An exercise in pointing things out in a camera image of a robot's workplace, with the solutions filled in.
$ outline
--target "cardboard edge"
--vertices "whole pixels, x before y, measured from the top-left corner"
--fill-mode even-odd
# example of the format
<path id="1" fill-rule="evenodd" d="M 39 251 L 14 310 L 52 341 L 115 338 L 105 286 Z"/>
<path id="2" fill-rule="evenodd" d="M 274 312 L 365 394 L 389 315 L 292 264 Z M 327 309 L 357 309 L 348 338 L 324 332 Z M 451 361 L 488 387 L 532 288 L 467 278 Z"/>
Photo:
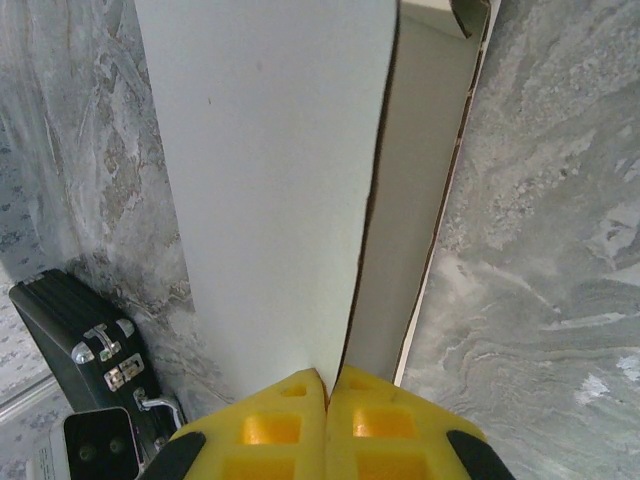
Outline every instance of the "cardboard edge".
<path id="1" fill-rule="evenodd" d="M 398 43 L 400 39 L 400 0 L 396 0 L 396 20 L 395 31 L 393 34 L 393 45 L 391 46 L 391 55 L 389 56 L 389 67 L 387 70 L 387 79 L 385 81 L 384 93 L 382 96 L 382 106 L 380 108 L 380 117 L 378 121 L 378 131 L 376 134 L 376 146 L 373 154 L 373 170 L 371 173 L 371 189 L 369 190 L 369 197 L 367 198 L 367 206 L 365 210 L 364 228 L 362 229 L 362 240 L 360 243 L 360 255 L 358 256 L 358 273 L 356 275 L 356 283 L 353 289 L 353 295 L 351 297 L 351 307 L 349 308 L 349 320 L 347 323 L 347 331 L 345 334 L 344 344 L 342 346 L 342 355 L 340 356 L 340 363 L 338 365 L 337 379 L 340 377 L 342 368 L 345 364 L 347 355 L 347 347 L 349 346 L 349 340 L 351 338 L 351 330 L 353 326 L 353 319 L 356 312 L 356 305 L 358 303 L 358 297 L 360 293 L 360 285 L 362 284 L 362 272 L 364 269 L 364 259 L 367 250 L 367 239 L 369 237 L 369 230 L 371 228 L 371 219 L 373 218 L 373 212 L 376 207 L 376 198 L 378 192 L 378 179 L 380 173 L 380 158 L 382 156 L 382 141 L 384 138 L 384 132 L 386 129 L 387 114 L 389 111 L 389 103 L 391 99 L 391 90 L 393 86 L 393 77 L 396 70 L 396 60 L 398 56 Z M 327 385 L 329 392 L 333 391 L 334 385 L 331 388 Z"/>
<path id="2" fill-rule="evenodd" d="M 420 279 L 420 288 L 418 290 L 419 293 L 418 293 L 418 296 L 416 297 L 413 309 L 411 311 L 411 319 L 407 324 L 404 340 L 402 342 L 402 348 L 400 349 L 400 353 L 396 361 L 396 368 L 393 375 L 393 384 L 396 386 L 400 386 L 402 382 L 402 377 L 404 375 L 404 371 L 407 366 L 409 350 L 411 348 L 411 344 L 413 343 L 413 337 L 416 331 L 418 317 L 420 316 L 420 308 L 424 300 L 425 290 L 427 286 L 427 279 L 429 276 L 429 272 L 431 270 L 435 245 L 438 240 L 438 236 L 440 234 L 442 220 L 444 217 L 444 211 L 446 209 L 447 203 L 449 201 L 449 196 L 451 194 L 451 186 L 452 186 L 453 176 L 455 174 L 456 167 L 458 164 L 458 156 L 460 154 L 460 147 L 462 145 L 462 137 L 464 135 L 464 131 L 467 125 L 467 120 L 469 117 L 469 112 L 471 111 L 471 106 L 473 104 L 473 98 L 474 98 L 474 94 L 478 84 L 478 79 L 480 77 L 480 71 L 484 63 L 484 57 L 486 55 L 488 41 L 491 36 L 491 31 L 493 30 L 493 26 L 495 24 L 495 19 L 497 17 L 498 9 L 500 7 L 500 0 L 495 2 L 491 2 L 490 0 L 481 0 L 481 1 L 482 3 L 487 5 L 487 8 L 488 8 L 487 18 L 485 20 L 485 26 L 482 33 L 482 40 L 480 41 L 480 45 L 478 48 L 478 57 L 476 59 L 476 66 L 473 72 L 473 76 L 471 78 L 469 90 L 467 91 L 467 99 L 466 99 L 464 110 L 462 113 L 462 118 L 460 121 L 460 127 L 458 129 L 458 135 L 456 137 L 453 154 L 451 157 L 451 165 L 449 167 L 449 173 L 447 174 L 447 180 L 445 182 L 443 198 L 440 203 L 436 224 L 433 230 L 433 237 L 431 239 L 431 244 L 429 245 L 429 251 L 427 254 L 427 260 L 425 262 L 424 270 L 422 273 L 422 278 Z"/>

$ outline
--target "floor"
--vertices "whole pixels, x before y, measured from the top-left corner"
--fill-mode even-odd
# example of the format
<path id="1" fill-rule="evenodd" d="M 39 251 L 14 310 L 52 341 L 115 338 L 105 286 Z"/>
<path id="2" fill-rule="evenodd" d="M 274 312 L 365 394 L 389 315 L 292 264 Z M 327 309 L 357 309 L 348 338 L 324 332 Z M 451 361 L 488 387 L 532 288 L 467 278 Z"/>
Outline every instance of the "floor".
<path id="1" fill-rule="evenodd" d="M 0 117 L 40 250 L 132 314 L 190 418 L 220 408 L 132 1 L 0 8 Z M 505 1 L 480 78 L 403 386 L 480 425 L 519 479 L 640 465 L 639 58 L 638 2 Z M 0 473 L 22 478 L 13 443 Z"/>

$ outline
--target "cardboard box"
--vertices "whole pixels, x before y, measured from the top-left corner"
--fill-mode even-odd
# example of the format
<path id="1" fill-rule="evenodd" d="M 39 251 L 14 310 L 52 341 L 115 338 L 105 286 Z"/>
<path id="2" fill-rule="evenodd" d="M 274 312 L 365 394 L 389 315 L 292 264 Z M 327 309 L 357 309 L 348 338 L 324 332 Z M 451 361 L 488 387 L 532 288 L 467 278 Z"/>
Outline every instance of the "cardboard box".
<path id="1" fill-rule="evenodd" d="M 343 361 L 399 379 L 497 2 L 136 5 L 232 393 L 307 367 L 331 388 Z"/>

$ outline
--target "yellow foam piece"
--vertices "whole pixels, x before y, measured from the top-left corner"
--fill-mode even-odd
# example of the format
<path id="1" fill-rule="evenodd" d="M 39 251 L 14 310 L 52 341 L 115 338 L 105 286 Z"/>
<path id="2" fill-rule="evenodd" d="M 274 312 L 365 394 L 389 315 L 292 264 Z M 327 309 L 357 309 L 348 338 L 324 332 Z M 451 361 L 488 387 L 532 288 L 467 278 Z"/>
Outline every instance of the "yellow foam piece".
<path id="1" fill-rule="evenodd" d="M 447 432 L 486 441 L 471 422 L 345 366 L 331 395 L 326 480 L 468 480 Z"/>
<path id="2" fill-rule="evenodd" d="M 181 428 L 207 441 L 187 480 L 324 479 L 325 392 L 303 370 Z"/>

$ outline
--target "suitcase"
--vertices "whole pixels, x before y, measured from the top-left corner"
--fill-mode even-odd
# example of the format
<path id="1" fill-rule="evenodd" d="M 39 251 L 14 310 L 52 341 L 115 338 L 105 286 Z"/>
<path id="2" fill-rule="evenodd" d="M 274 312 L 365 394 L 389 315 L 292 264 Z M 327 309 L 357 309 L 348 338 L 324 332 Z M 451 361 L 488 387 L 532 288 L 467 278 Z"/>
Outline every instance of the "suitcase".
<path id="1" fill-rule="evenodd" d="M 141 461 L 150 461 L 176 431 L 179 411 L 148 406 L 171 405 L 133 321 L 60 270 L 18 283 L 9 298 L 73 410 L 124 407 Z"/>

